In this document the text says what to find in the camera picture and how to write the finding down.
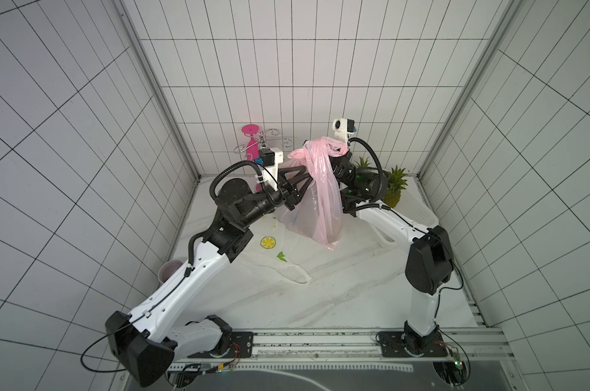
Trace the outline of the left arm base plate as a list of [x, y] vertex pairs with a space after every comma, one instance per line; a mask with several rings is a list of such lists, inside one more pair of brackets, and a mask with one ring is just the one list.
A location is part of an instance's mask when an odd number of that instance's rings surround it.
[[253, 344], [253, 332], [226, 332], [213, 350], [196, 353], [189, 358], [250, 358]]

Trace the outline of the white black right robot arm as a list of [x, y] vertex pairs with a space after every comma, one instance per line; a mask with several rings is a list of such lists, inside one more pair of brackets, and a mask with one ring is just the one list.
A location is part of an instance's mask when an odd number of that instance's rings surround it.
[[427, 227], [401, 215], [383, 198], [390, 192], [390, 174], [356, 166], [351, 153], [329, 159], [332, 172], [343, 185], [343, 211], [359, 218], [407, 251], [405, 276], [412, 285], [410, 314], [404, 325], [405, 343], [418, 355], [438, 331], [439, 291], [454, 270], [448, 234], [441, 226]]

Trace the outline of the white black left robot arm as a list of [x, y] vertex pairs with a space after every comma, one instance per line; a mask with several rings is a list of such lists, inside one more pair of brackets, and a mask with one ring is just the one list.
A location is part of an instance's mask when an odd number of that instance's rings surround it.
[[228, 355], [232, 328], [216, 315], [176, 327], [200, 291], [229, 266], [253, 237], [251, 225], [280, 206], [293, 210], [312, 183], [303, 166], [270, 169], [240, 161], [209, 187], [217, 210], [210, 226], [189, 241], [187, 261], [145, 301], [105, 322], [111, 353], [142, 387], [161, 378], [175, 361], [197, 354]]

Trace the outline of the pink plastic bag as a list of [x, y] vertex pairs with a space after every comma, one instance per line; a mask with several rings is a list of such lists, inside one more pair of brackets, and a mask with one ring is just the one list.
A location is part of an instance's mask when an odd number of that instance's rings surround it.
[[343, 156], [348, 151], [346, 143], [322, 137], [304, 143], [280, 166], [306, 166], [313, 183], [295, 210], [282, 206], [274, 213], [276, 219], [290, 231], [311, 238], [330, 250], [335, 249], [341, 238], [343, 223], [342, 200], [330, 158]]

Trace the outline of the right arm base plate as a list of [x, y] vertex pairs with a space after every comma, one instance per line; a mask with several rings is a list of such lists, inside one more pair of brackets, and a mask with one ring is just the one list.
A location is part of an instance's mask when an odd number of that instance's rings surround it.
[[443, 337], [436, 329], [422, 337], [415, 332], [378, 332], [376, 342], [384, 358], [446, 358], [446, 348], [441, 345]]

